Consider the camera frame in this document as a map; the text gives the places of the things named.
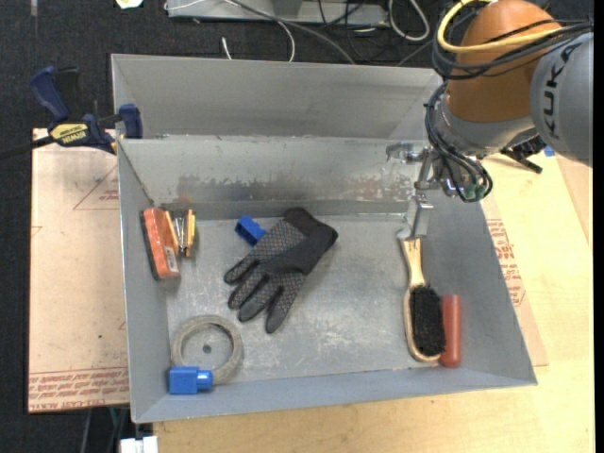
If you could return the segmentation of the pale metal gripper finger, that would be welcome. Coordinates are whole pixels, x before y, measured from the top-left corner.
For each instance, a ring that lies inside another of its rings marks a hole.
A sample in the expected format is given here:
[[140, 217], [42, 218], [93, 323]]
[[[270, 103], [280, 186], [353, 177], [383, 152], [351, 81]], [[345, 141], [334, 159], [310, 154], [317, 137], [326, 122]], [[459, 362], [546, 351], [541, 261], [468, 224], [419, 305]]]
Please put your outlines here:
[[385, 153], [386, 161], [382, 167], [382, 180], [391, 182], [394, 179], [395, 172], [412, 162], [412, 143], [389, 144], [386, 146]]
[[428, 234], [428, 225], [432, 211], [433, 205], [424, 194], [416, 194], [411, 198], [407, 212], [411, 238], [423, 238]]

